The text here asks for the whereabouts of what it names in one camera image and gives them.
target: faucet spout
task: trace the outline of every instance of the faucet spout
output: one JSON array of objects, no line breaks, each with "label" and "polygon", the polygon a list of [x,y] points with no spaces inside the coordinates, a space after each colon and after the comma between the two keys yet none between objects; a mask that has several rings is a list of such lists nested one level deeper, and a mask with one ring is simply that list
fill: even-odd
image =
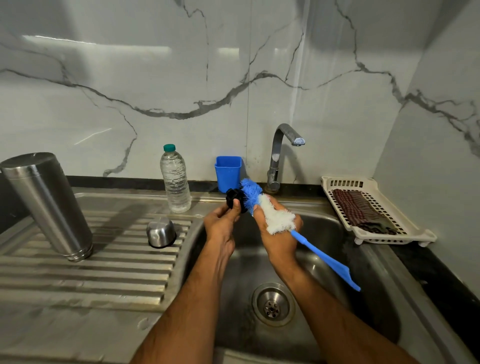
[{"label": "faucet spout", "polygon": [[265,191],[270,194],[275,194],[280,189],[280,182],[278,182],[277,179],[283,136],[286,136],[293,146],[302,146],[305,144],[305,139],[303,139],[290,125],[284,123],[277,127],[273,136],[270,169],[267,172],[267,186],[265,187]]}]

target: plastic water bottle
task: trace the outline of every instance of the plastic water bottle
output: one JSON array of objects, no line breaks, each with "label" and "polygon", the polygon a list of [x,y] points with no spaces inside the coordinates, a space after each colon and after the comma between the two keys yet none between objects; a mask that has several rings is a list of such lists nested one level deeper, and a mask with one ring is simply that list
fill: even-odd
[{"label": "plastic water bottle", "polygon": [[175,151],[174,144],[163,146],[165,153],[160,159],[160,169],[165,182],[168,207],[174,213],[188,211],[192,205],[187,181],[187,168],[182,156]]}]

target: person's right arm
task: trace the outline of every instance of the person's right arm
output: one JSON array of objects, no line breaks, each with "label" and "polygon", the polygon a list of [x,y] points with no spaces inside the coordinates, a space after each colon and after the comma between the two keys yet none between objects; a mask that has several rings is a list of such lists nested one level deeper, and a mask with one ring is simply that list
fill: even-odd
[{"label": "person's right arm", "polygon": [[[270,197],[277,210],[285,209]],[[405,350],[393,344],[347,310],[303,270],[295,258],[297,241],[290,232],[270,235],[265,216],[255,206],[255,218],[268,258],[278,276],[295,296],[320,349],[329,364],[418,364]],[[299,230],[303,222],[296,215]]]}]

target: white plastic tray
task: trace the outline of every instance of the white plastic tray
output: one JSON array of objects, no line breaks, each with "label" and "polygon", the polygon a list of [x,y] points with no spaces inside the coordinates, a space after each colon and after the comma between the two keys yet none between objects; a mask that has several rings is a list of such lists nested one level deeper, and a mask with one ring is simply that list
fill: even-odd
[{"label": "white plastic tray", "polygon": [[[428,229],[418,228],[402,212],[392,204],[379,190],[377,182],[372,178],[362,177],[322,177],[322,187],[332,203],[338,217],[345,229],[352,231],[356,238],[355,243],[360,245],[363,241],[376,244],[407,244],[418,241],[420,246],[427,246],[437,240],[437,236]],[[399,231],[397,235],[374,234],[357,226],[352,226],[342,208],[333,196],[333,190],[361,191],[372,207],[386,216]]]}]

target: blue plastic handle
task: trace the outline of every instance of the blue plastic handle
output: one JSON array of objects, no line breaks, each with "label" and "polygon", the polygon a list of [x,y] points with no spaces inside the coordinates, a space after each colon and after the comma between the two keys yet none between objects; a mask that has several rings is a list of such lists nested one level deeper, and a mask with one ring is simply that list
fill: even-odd
[{"label": "blue plastic handle", "polygon": [[320,259],[322,259],[331,269],[334,270],[336,274],[338,274],[345,282],[347,282],[351,288],[356,291],[360,291],[360,287],[354,281],[352,281],[350,269],[346,265],[336,261],[331,256],[325,254],[320,249],[310,244],[310,242],[303,235],[298,234],[295,230],[291,230],[290,233],[295,239],[298,240],[299,243],[305,245],[312,252],[317,254]]}]

